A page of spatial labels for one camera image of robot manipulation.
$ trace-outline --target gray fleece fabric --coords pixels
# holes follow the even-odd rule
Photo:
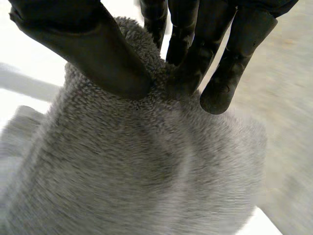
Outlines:
[[[67,64],[47,115],[24,107],[31,121],[17,112],[3,132],[1,160],[22,164],[1,197],[0,234],[235,234],[258,198],[264,127],[234,111],[206,113],[198,93],[170,100],[174,67],[136,21],[116,20],[152,91],[121,99]]]

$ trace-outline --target white surface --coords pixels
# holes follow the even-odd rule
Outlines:
[[[113,16],[127,16],[137,19],[143,25],[140,9],[134,6],[131,0],[103,0],[102,2]],[[63,85],[65,60],[21,33],[15,24],[9,20],[9,10],[9,2],[0,0],[0,31],[2,32],[0,63],[10,64],[34,79],[58,86]],[[166,35],[161,50],[162,58],[166,55],[169,39],[170,36]],[[49,108],[48,102],[4,89],[0,89],[0,100],[0,130],[20,105],[30,106],[42,113],[45,113]],[[256,208],[254,216],[238,235],[281,235],[281,233],[266,215],[259,208]]]

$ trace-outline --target hand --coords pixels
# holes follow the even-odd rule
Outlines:
[[[298,0],[168,0],[173,23],[166,60],[177,70],[168,92],[179,98],[192,95],[220,47],[233,19],[231,33],[219,66],[204,89],[200,103],[211,114],[225,112],[255,49]],[[160,47],[166,21],[165,0],[141,0],[145,27]]]
[[[71,62],[102,89],[141,99],[152,80],[100,0],[10,0],[26,35]]]

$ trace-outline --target fleece blanket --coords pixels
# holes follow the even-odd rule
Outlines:
[[[71,64],[46,115],[21,107],[1,137],[2,235],[231,235],[258,199],[264,127],[171,100],[166,64],[137,22],[116,18],[154,80],[129,101]]]

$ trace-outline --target finger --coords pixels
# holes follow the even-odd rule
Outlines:
[[[201,0],[195,37],[186,57],[168,81],[174,97],[193,94],[202,82],[220,47],[236,7],[223,0]]]
[[[219,66],[201,95],[205,111],[221,114],[228,109],[255,49],[276,24],[267,11],[238,7]]]
[[[72,63],[105,91],[129,99],[143,98],[149,92],[150,76],[103,5],[82,29],[28,22],[14,8],[10,15],[21,31]]]
[[[186,56],[195,35],[200,0],[169,0],[173,24],[166,61],[178,66]]]
[[[152,34],[156,47],[161,49],[166,29],[167,1],[140,0],[140,8],[144,17],[144,27]]]

